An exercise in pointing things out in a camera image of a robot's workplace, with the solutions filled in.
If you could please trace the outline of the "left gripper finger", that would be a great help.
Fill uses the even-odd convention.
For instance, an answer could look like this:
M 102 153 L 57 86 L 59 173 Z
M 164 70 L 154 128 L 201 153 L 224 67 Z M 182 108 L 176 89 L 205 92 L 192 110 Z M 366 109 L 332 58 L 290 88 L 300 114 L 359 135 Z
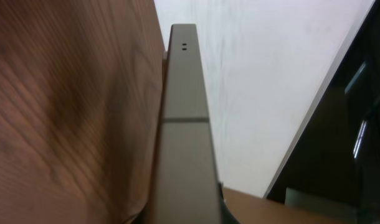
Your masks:
M 220 194 L 220 208 L 221 208 L 221 215 L 222 215 L 222 224 L 240 224 L 239 221 L 233 216 L 231 211 L 226 205 L 226 201 L 224 199 L 223 194 L 223 184 L 222 182 L 219 183 L 219 194 Z

